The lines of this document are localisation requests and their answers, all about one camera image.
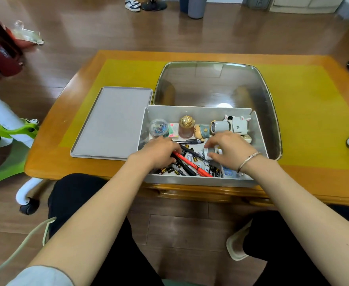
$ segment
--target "white cabinet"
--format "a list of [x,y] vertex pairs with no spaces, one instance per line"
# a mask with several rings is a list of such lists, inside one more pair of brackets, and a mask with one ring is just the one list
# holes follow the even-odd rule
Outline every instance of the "white cabinet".
[[312,0],[275,0],[275,6],[282,7],[308,7]]
[[271,12],[319,14],[333,13],[343,0],[274,0]]

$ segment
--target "coffee table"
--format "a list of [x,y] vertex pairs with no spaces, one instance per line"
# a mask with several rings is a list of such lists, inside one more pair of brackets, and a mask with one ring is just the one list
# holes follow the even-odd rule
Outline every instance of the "coffee table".
[[[349,73],[329,56],[98,51],[72,78],[44,120],[25,172],[57,180],[70,173],[111,178],[122,161],[70,157],[70,149],[103,86],[153,90],[171,61],[251,64],[272,94],[282,135],[282,168],[321,201],[349,205]],[[171,198],[271,203],[259,187],[143,184]]]

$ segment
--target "brown floor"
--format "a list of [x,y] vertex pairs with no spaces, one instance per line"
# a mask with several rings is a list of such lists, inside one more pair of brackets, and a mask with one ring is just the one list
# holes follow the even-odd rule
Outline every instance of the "brown floor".
[[[43,120],[64,86],[99,49],[330,54],[349,60],[349,21],[334,15],[293,15],[252,11],[232,4],[207,4],[205,17],[191,20],[169,2],[165,11],[132,13],[123,0],[0,0],[0,20],[22,20],[38,30],[45,45],[27,52],[27,66],[0,82],[0,98],[21,117]],[[0,162],[6,150],[0,151]],[[18,213],[15,193],[27,178],[0,182],[0,263],[47,216],[48,191],[32,216]],[[129,218],[141,250],[160,275],[205,285],[252,285],[265,262],[235,262],[226,238],[252,206],[136,198]],[[3,272],[12,279],[41,247],[41,233]]]

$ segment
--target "silver bracelet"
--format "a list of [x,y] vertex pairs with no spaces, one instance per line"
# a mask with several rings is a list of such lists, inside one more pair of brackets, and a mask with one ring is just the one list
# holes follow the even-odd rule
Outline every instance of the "silver bracelet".
[[241,166],[239,167],[237,173],[240,172],[241,168],[250,160],[252,159],[253,157],[257,156],[258,154],[261,154],[259,151],[257,151],[256,153],[252,154],[251,156],[249,156],[242,164]]

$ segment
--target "black pants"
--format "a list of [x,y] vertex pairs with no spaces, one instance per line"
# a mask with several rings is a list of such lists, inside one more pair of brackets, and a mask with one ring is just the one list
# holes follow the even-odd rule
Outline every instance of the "black pants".
[[[71,174],[59,180],[48,200],[49,218],[57,217],[50,225],[50,237],[105,183],[101,178],[81,173]],[[349,221],[348,206],[330,207]],[[246,254],[267,261],[255,286],[310,283],[329,285],[277,211],[254,215],[243,247]],[[150,286],[163,285],[159,275],[133,240],[127,218],[92,285],[105,284],[112,276],[123,277],[124,285],[138,285],[144,282]]]

